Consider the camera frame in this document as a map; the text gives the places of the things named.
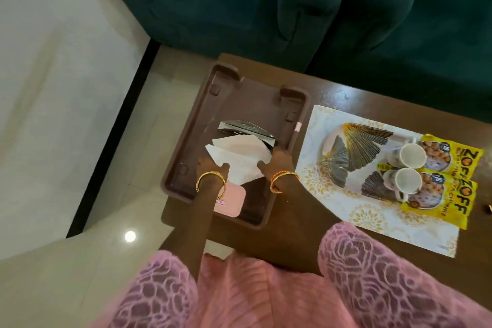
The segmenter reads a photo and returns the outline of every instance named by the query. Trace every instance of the white mug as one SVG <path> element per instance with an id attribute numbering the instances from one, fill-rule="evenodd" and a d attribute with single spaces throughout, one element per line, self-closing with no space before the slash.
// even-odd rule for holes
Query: white mug
<path id="1" fill-rule="evenodd" d="M 389 170 L 383 174 L 384 186 L 395 191 L 398 201 L 408 201 L 408 195 L 422 188 L 422 177 L 411 168 Z"/>
<path id="2" fill-rule="evenodd" d="M 421 168 L 426 164 L 427 154 L 416 142 L 417 139 L 410 138 L 405 145 L 388 152 L 388 163 L 396 168 Z"/>

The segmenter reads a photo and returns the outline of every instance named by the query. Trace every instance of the gold bangle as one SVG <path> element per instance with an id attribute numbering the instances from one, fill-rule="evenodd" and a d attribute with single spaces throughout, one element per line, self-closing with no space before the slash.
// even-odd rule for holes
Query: gold bangle
<path id="1" fill-rule="evenodd" d="M 278 189 L 275 189 L 275 182 L 278 178 L 280 178 L 280 176 L 286 176 L 286 175 L 294 175 L 297 178 L 297 180 L 299 180 L 299 176 L 293 171 L 286 171 L 286 172 L 282 172 L 280 174 L 277 174 L 276 176 L 274 176 L 274 178 L 272 179 L 272 182 L 270 183 L 270 191 L 272 193 L 275 193 L 275 194 L 282 193 Z"/>
<path id="2" fill-rule="evenodd" d="M 224 184 L 224 191 L 222 192 L 222 194 L 217 197 L 217 200 L 220 200 L 222 197 L 224 197 L 224 194 L 225 194 L 225 179 L 224 177 L 222 176 L 221 173 L 219 173 L 218 171 L 207 171 L 207 172 L 204 172 L 203 174 L 200 175 L 200 177 L 198 178 L 198 180 L 196 181 L 196 191 L 199 192 L 200 189 L 199 189 L 199 186 L 200 186 L 200 180 L 205 176 L 205 175 L 208 175 L 208 174 L 213 174 L 213 175 L 216 175 L 218 176 L 220 179 L 222 179 L 222 183 Z"/>

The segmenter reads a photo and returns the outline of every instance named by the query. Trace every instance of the white placemat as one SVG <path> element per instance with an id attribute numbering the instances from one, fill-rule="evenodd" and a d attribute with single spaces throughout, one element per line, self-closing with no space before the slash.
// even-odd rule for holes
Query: white placemat
<path id="1" fill-rule="evenodd" d="M 437 218 L 403 212 L 397 203 L 378 201 L 352 193 L 331 182 L 319 163 L 321 148 L 329 132 L 346 122 L 377 127 L 417 139 L 422 136 L 416 132 L 315 105 L 296 168 L 304 187 L 343 221 L 454 257 L 459 234 L 457 226 Z"/>

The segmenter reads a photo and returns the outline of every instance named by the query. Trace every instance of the tiled floor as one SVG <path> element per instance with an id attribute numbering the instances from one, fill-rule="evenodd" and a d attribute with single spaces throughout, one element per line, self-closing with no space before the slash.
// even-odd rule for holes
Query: tiled floor
<path id="1" fill-rule="evenodd" d="M 0 262 L 2 326 L 86 326 L 157 250 L 172 230 L 159 181 L 212 62 L 161 47 L 84 233 Z M 205 251 L 232 250 L 208 241 Z"/>

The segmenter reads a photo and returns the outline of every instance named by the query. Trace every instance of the sofa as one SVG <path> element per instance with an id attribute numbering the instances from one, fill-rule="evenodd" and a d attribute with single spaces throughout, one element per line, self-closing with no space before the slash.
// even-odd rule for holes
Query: sofa
<path id="1" fill-rule="evenodd" d="M 164 45 L 492 122 L 491 0 L 123 0 Z"/>

